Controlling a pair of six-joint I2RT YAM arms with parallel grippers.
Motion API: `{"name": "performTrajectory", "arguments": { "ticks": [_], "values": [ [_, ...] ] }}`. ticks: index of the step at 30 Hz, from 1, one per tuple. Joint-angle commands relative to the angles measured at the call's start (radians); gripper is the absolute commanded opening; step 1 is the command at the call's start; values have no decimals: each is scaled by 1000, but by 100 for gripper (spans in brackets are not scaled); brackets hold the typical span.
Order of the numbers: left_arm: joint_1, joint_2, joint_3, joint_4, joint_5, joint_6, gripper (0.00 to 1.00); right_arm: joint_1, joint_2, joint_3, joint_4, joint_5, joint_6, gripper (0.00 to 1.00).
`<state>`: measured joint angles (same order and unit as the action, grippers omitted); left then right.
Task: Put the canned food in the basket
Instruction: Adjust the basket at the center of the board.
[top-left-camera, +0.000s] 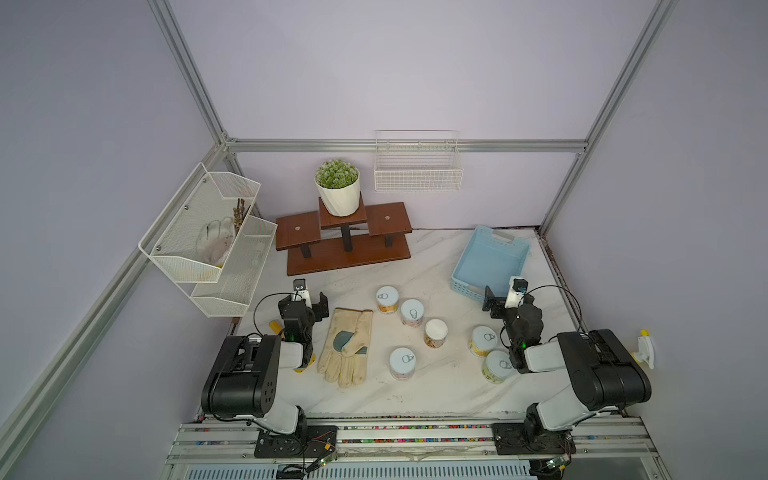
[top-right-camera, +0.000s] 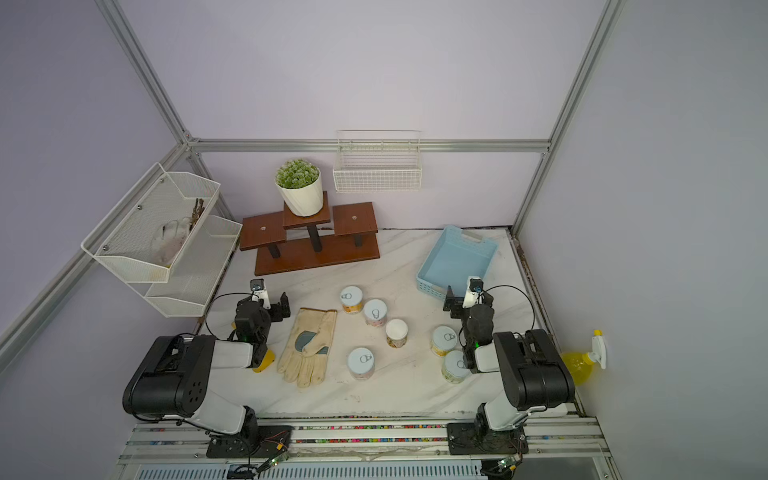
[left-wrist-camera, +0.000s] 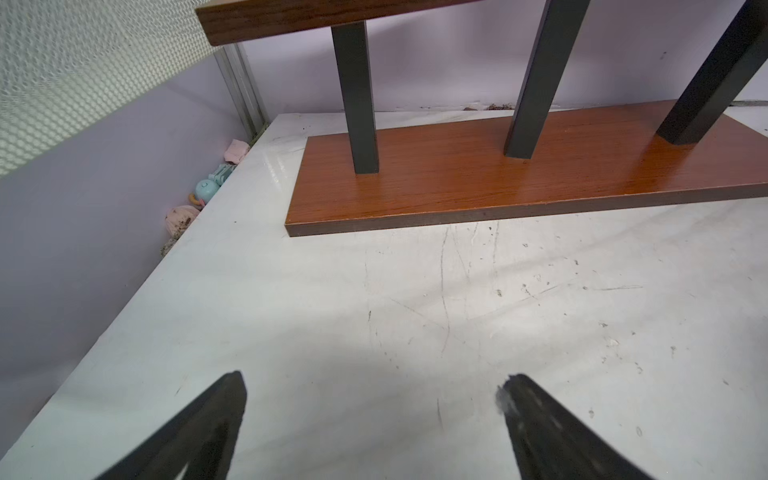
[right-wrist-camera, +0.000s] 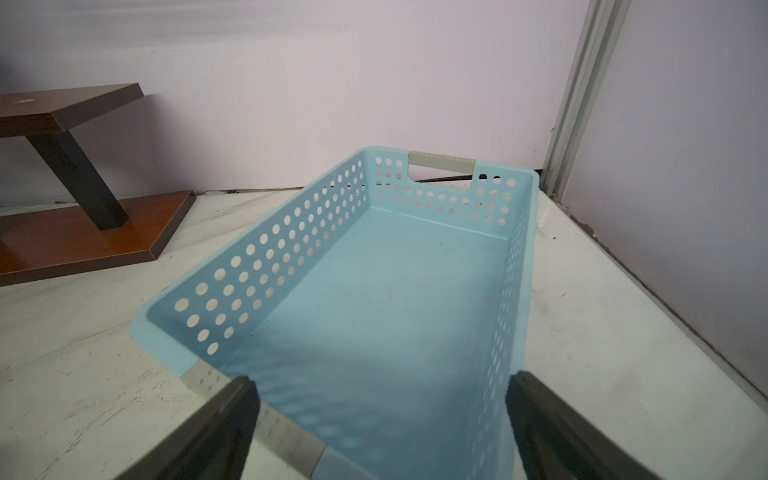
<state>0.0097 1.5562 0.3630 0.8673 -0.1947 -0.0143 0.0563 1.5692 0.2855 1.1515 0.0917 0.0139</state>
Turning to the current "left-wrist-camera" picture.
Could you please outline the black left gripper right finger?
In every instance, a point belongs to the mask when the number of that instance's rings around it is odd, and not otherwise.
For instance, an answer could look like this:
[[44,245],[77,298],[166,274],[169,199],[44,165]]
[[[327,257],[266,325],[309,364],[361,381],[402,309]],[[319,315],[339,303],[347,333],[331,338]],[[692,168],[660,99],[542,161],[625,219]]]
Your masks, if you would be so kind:
[[647,479],[525,374],[509,376],[496,391],[523,479]]

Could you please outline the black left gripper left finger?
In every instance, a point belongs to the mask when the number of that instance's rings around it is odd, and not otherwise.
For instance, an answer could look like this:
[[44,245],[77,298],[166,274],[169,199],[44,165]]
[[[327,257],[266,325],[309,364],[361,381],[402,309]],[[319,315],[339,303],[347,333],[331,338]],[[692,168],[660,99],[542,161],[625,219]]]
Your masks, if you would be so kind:
[[242,373],[233,371],[223,375],[99,477],[225,479],[246,401]]

